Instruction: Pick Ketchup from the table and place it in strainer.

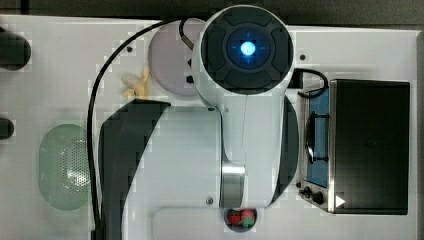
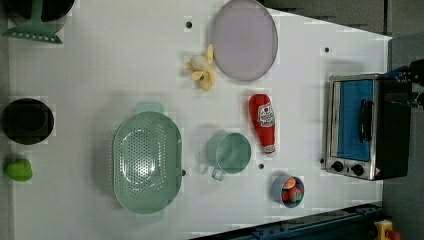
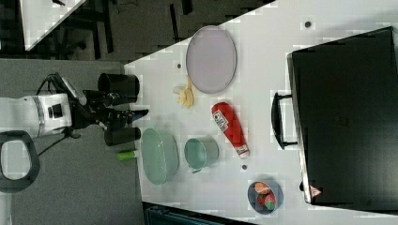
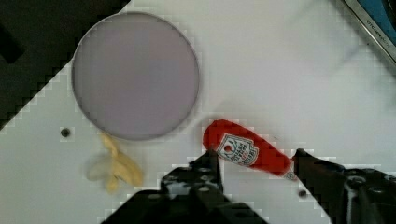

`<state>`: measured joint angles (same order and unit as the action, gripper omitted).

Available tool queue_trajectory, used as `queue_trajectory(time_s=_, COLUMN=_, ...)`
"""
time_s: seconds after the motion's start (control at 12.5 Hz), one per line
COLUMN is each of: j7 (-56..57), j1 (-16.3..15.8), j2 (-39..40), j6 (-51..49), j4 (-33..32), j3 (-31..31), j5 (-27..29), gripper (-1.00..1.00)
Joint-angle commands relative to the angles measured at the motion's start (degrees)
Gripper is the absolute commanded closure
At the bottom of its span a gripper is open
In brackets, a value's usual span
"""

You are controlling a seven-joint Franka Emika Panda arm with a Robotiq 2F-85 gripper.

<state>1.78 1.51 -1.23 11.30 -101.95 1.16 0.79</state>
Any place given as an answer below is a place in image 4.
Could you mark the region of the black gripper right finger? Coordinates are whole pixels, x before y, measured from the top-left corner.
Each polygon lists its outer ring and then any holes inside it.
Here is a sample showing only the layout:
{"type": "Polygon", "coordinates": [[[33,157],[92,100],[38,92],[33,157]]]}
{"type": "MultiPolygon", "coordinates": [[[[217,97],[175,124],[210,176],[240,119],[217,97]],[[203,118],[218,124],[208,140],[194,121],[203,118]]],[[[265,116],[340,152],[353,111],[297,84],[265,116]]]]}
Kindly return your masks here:
{"type": "Polygon", "coordinates": [[[396,224],[396,182],[372,168],[346,167],[299,148],[294,173],[332,224],[396,224]]]}

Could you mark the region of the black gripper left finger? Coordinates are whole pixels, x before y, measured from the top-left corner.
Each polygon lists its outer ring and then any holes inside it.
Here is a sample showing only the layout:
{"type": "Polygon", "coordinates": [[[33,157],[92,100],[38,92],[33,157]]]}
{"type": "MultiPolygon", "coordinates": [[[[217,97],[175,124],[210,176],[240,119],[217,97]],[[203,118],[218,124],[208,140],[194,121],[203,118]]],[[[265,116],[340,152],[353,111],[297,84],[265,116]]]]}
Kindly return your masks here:
{"type": "Polygon", "coordinates": [[[158,190],[141,190],[103,224],[268,224],[245,203],[223,194],[219,159],[207,151],[177,167],[158,190]]]}

